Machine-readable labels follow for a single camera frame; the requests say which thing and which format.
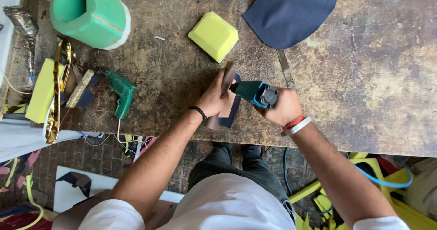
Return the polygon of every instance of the power drill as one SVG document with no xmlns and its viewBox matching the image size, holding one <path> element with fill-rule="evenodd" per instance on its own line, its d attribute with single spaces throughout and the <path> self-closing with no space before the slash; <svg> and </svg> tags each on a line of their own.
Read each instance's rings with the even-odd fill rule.
<svg viewBox="0 0 437 230">
<path fill-rule="evenodd" d="M 117 100 L 118 105 L 115 110 L 115 116 L 118 119 L 123 119 L 131 106 L 134 91 L 136 89 L 135 84 L 126 77 L 121 76 L 106 67 L 101 67 L 99 74 L 103 74 L 107 77 L 109 88 L 120 96 Z"/>
<path fill-rule="evenodd" d="M 236 82 L 229 89 L 250 103 L 266 109 L 274 107 L 279 95 L 275 87 L 263 81 Z"/>
</svg>

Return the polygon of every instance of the dark green pants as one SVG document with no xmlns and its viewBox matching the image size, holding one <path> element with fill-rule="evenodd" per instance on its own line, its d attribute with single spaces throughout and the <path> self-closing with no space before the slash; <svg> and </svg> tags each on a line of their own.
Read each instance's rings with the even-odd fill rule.
<svg viewBox="0 0 437 230">
<path fill-rule="evenodd" d="M 243 152 L 243 170 L 232 166 L 230 143 L 214 142 L 214 148 L 203 161 L 198 162 L 188 177 L 188 190 L 199 181 L 215 174 L 236 174 L 251 179 L 271 193 L 287 209 L 294 221 L 294 209 L 281 182 L 259 156 L 258 146 L 249 146 Z"/>
</svg>

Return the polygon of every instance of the white t-shirt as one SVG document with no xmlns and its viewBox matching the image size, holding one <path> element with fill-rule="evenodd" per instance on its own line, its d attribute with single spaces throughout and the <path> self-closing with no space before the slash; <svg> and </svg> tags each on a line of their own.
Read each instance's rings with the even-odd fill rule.
<svg viewBox="0 0 437 230">
<path fill-rule="evenodd" d="M 141 215 L 127 202 L 103 201 L 86 215 L 79 230 L 144 229 Z M 197 183 L 180 201 L 173 218 L 160 230 L 295 230 L 281 203 L 263 187 L 235 174 L 217 174 Z M 408 230 L 399 218 L 361 220 L 354 230 Z"/>
</svg>

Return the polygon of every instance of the silver bracelet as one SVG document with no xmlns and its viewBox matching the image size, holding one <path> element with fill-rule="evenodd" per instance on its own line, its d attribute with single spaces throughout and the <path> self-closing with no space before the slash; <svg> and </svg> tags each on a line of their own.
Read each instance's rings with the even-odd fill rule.
<svg viewBox="0 0 437 230">
<path fill-rule="evenodd" d="M 292 127 L 291 129 L 284 131 L 281 133 L 282 137 L 286 135 L 292 135 L 296 132 L 298 132 L 301 128 L 305 127 L 307 124 L 309 124 L 313 119 L 310 117 L 305 118 L 300 123 L 296 124 L 296 126 Z"/>
</svg>

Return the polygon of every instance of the hand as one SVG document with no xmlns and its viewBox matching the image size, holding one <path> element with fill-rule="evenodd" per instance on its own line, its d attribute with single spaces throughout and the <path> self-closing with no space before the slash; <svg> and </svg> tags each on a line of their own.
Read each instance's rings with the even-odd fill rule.
<svg viewBox="0 0 437 230">
<path fill-rule="evenodd" d="M 220 70 L 211 83 L 211 86 L 196 102 L 196 106 L 199 107 L 207 117 L 217 115 L 229 100 L 228 92 L 221 96 L 221 83 L 223 82 L 225 71 L 226 68 Z"/>
<path fill-rule="evenodd" d="M 265 119 L 285 127 L 288 123 L 302 115 L 302 108 L 296 91 L 288 88 L 278 88 L 277 90 L 279 96 L 274 108 L 264 109 L 257 106 L 254 107 Z"/>
</svg>

